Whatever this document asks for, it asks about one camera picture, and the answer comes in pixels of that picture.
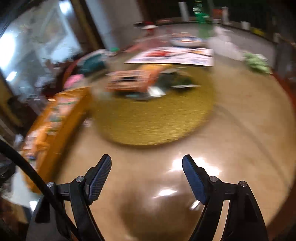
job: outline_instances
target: yellow round mat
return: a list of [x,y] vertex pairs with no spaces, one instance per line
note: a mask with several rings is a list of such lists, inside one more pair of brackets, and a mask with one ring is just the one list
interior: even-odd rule
[[94,119],[108,139],[128,145],[155,145],[177,140],[206,121],[214,105],[209,70],[182,67],[201,87],[184,92],[170,90],[160,98],[138,101],[104,92],[93,102]]

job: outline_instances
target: black cable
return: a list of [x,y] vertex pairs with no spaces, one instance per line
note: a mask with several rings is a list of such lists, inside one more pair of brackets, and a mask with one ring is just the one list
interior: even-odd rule
[[9,144],[0,139],[0,153],[9,158],[17,166],[19,166],[25,174],[35,183],[41,193],[49,201],[51,206],[62,216],[66,224],[69,226],[71,232],[79,238],[78,230],[73,224],[71,219],[66,214],[66,211],[62,208],[61,204],[56,200],[50,189],[46,186],[45,182],[34,170],[34,168]]

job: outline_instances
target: wall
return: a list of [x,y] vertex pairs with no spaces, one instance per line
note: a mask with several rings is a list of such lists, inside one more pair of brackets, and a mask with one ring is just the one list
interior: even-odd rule
[[86,4],[107,49],[133,43],[137,37],[133,24],[143,21],[136,0],[86,0]]

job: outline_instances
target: metal screw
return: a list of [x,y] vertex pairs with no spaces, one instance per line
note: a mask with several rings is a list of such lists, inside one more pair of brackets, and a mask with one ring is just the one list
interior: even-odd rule
[[84,180],[83,176],[76,177],[76,182],[80,183]]
[[248,186],[248,184],[247,184],[245,181],[240,181],[239,183],[240,183],[240,185],[241,185],[242,187],[246,187],[246,186]]
[[49,182],[46,184],[46,186],[48,186],[49,188],[51,188],[54,185],[54,182]]
[[215,176],[211,176],[211,177],[210,177],[210,181],[215,183],[215,182],[218,181],[218,178],[215,177]]

